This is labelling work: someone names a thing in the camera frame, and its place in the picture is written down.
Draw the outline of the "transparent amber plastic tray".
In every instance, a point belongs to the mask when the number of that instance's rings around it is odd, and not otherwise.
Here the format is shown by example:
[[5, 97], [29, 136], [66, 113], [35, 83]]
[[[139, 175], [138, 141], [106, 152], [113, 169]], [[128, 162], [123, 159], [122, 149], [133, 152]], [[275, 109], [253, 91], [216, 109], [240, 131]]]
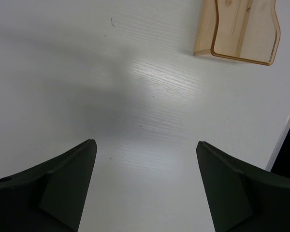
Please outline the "transparent amber plastic tray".
[[274, 0], [204, 0], [193, 54], [270, 66], [280, 37]]

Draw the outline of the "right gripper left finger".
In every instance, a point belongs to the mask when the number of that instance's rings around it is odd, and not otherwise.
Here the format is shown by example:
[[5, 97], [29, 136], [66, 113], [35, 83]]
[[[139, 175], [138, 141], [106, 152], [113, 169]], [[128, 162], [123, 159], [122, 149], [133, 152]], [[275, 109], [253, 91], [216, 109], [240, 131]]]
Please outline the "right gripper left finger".
[[0, 179], [0, 232], [76, 232], [95, 164], [89, 139]]

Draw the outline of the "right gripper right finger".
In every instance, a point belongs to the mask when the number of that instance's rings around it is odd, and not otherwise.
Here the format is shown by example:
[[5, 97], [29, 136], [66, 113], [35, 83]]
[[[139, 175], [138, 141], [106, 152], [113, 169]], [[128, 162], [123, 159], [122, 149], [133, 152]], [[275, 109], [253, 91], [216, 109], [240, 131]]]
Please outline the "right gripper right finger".
[[290, 178], [200, 141], [199, 169], [217, 232], [290, 232]]

